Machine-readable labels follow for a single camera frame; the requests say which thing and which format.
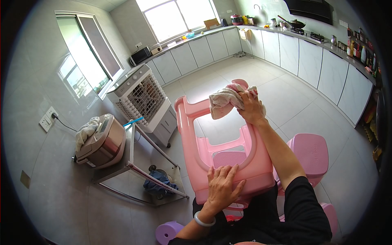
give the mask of caster wheel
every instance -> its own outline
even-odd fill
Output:
[[[153,171],[153,170],[156,170],[156,166],[155,165],[151,165],[149,168],[148,168],[148,171]]]

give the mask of blue basket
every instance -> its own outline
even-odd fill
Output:
[[[194,36],[195,36],[195,32],[190,32],[190,33],[185,34],[185,37],[186,37],[187,39],[190,39],[190,38],[192,38],[192,37],[194,37]]]

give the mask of pan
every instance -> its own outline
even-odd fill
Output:
[[[287,21],[287,20],[283,19],[283,18],[282,18],[281,16],[279,16],[279,15],[278,15],[278,17],[281,18],[282,20],[284,20],[285,22],[287,22],[290,26],[292,26],[292,27],[294,27],[294,28],[299,28],[299,29],[301,29],[301,28],[303,28],[303,27],[306,25],[306,23],[304,24],[304,23],[302,23],[302,22],[300,22],[300,21],[298,21],[298,20]]]

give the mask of hand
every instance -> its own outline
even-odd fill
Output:
[[[213,166],[210,167],[207,175],[209,183],[208,199],[203,206],[207,213],[216,215],[237,200],[246,183],[246,180],[242,180],[232,191],[233,179],[237,170],[237,164],[234,167],[220,166],[215,171]]]
[[[238,113],[245,121],[253,125],[258,125],[265,120],[265,107],[261,103],[261,100],[253,98],[253,95],[249,91],[245,91],[245,93],[239,92],[238,94],[241,96],[245,107],[244,110],[238,110]]]

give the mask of person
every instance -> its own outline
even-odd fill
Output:
[[[285,222],[280,222],[276,206],[277,183],[255,196],[243,210],[243,218],[228,223],[223,209],[237,200],[246,180],[232,190],[238,165],[208,171],[209,196],[204,205],[193,201],[191,220],[169,245],[255,245],[323,244],[332,237],[329,221],[298,159],[271,128],[262,113],[262,103],[248,92],[239,93],[244,110],[239,114],[253,124],[262,137],[285,191]]]

